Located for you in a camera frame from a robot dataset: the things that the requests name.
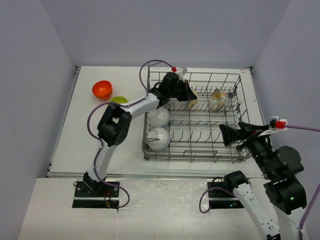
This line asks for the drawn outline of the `floral patterned bowl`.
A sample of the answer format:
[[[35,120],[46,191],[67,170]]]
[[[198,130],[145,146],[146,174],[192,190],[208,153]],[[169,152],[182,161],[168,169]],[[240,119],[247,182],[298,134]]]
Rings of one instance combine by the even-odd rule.
[[[228,98],[224,91],[216,88],[211,95],[210,103],[213,111],[221,110],[227,103]]]

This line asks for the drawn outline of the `lime green bowl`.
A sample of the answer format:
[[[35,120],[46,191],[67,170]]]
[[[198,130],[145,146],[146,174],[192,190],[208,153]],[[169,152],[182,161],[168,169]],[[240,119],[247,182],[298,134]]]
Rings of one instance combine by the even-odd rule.
[[[110,100],[110,102],[118,103],[118,104],[126,104],[128,100],[124,96],[114,96]]]

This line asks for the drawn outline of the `orange bowl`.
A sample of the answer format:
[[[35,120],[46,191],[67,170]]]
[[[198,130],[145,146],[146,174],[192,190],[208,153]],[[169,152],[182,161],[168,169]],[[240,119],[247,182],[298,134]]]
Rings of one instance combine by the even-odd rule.
[[[92,93],[96,98],[108,98],[112,92],[113,86],[107,80],[98,81],[92,86]]]
[[[113,88],[111,86],[98,86],[92,88],[94,97],[100,101],[106,101],[111,98]]]

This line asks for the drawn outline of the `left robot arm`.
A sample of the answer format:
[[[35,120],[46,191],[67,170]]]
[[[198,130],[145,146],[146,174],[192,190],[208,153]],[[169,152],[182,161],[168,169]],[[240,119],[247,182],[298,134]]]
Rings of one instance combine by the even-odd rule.
[[[103,193],[108,165],[117,146],[126,139],[132,120],[163,107],[170,99],[176,99],[179,102],[197,99],[188,80],[185,79],[186,72],[186,68],[167,72],[162,81],[149,89],[145,96],[126,105],[105,103],[107,108],[97,125],[98,134],[93,136],[100,141],[100,147],[91,169],[83,176],[88,193],[94,197]]]

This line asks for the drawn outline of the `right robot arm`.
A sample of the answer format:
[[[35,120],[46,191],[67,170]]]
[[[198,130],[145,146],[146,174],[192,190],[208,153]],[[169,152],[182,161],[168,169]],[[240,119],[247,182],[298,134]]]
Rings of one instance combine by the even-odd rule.
[[[266,240],[307,240],[304,223],[311,205],[307,203],[306,191],[296,175],[304,170],[301,156],[290,146],[274,150],[270,135],[288,128],[286,119],[275,118],[267,125],[238,123],[235,129],[220,124],[223,143],[229,147],[242,143],[237,150],[246,149],[255,160],[267,182],[263,185],[269,201],[274,207],[278,226],[272,224],[262,204],[254,199],[251,185],[240,170],[224,176],[223,191],[227,196],[236,196],[262,237]]]

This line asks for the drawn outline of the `white bowl middle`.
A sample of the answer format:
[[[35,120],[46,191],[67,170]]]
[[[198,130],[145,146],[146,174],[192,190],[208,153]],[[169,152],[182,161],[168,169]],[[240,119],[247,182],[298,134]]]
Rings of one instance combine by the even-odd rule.
[[[166,126],[170,121],[170,117],[170,112],[164,107],[151,110],[147,113],[148,122],[153,128]]]

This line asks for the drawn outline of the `white bowl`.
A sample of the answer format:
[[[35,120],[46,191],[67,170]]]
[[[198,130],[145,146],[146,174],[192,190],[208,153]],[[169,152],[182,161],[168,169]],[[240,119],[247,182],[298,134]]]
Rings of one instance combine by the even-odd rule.
[[[164,151],[169,146],[170,141],[170,132],[163,127],[156,127],[147,135],[147,145],[155,152]]]
[[[147,113],[148,122],[153,128],[166,126],[170,121],[170,117],[170,112],[164,107],[151,110]]]

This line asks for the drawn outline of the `white bowl front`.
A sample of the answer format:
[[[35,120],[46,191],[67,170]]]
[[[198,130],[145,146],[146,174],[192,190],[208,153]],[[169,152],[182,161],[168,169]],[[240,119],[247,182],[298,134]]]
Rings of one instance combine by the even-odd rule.
[[[163,127],[156,127],[147,135],[147,145],[155,152],[164,151],[169,146],[170,141],[170,132]]]

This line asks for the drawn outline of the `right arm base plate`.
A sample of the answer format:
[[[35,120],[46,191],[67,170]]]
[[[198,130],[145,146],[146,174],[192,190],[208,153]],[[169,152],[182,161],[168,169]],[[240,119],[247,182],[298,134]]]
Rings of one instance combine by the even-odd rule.
[[[224,179],[221,177],[215,177],[213,180],[207,182],[207,188],[222,188],[225,189]],[[208,192],[208,203],[211,210],[214,209],[243,209],[244,206],[236,198],[228,194],[227,192],[214,189]]]

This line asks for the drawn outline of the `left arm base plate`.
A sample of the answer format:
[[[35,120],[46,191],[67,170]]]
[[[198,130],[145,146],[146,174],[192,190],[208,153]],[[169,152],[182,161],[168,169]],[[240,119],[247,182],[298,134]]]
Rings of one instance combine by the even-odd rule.
[[[72,208],[74,209],[118,209],[119,189],[100,183],[95,191],[92,191],[82,181],[75,181]]]

